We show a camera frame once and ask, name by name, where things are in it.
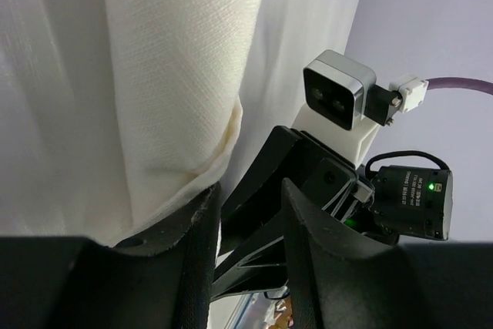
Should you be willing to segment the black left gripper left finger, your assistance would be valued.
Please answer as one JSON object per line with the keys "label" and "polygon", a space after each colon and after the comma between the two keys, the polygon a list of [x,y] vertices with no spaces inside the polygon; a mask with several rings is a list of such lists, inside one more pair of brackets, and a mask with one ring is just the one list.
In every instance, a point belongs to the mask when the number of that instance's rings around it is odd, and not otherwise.
{"label": "black left gripper left finger", "polygon": [[3,328],[205,328],[220,186],[115,247],[86,237],[1,240]]}

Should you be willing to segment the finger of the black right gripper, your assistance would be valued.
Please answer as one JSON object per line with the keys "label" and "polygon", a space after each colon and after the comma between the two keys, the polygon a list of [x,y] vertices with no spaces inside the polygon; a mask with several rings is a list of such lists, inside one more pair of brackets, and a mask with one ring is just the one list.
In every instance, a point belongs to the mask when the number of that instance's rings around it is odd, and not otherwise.
{"label": "finger of the black right gripper", "polygon": [[256,249],[248,241],[215,268],[211,300],[279,290],[287,281],[283,238]]}
{"label": "finger of the black right gripper", "polygon": [[241,244],[280,211],[281,183],[295,185],[312,175],[327,147],[306,133],[276,126],[223,204],[222,243]]}

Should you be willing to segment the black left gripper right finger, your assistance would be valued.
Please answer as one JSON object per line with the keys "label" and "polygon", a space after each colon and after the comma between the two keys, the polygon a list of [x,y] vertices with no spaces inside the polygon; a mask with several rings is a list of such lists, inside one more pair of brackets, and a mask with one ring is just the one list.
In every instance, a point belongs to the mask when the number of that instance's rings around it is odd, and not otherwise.
{"label": "black left gripper right finger", "polygon": [[490,243],[391,247],[282,184],[288,287],[297,328],[490,328]]}

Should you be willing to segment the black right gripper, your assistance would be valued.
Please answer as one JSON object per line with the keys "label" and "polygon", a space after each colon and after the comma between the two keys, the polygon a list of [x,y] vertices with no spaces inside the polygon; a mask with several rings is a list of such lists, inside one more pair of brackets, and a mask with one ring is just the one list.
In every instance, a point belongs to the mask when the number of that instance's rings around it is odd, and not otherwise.
{"label": "black right gripper", "polygon": [[[383,159],[416,156],[433,168],[371,165]],[[449,237],[453,176],[448,165],[429,153],[397,151],[371,158],[359,168],[330,153],[321,171],[318,194],[309,183],[300,195],[300,224],[324,247],[392,247],[400,237],[437,242]]]}

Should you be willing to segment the white cloth napkin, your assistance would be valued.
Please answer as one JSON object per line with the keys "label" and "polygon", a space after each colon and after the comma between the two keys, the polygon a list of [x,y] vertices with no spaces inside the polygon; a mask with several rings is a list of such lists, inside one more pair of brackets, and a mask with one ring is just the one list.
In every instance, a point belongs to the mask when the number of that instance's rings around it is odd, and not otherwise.
{"label": "white cloth napkin", "polygon": [[114,242],[225,173],[261,1],[106,0],[130,215]]}

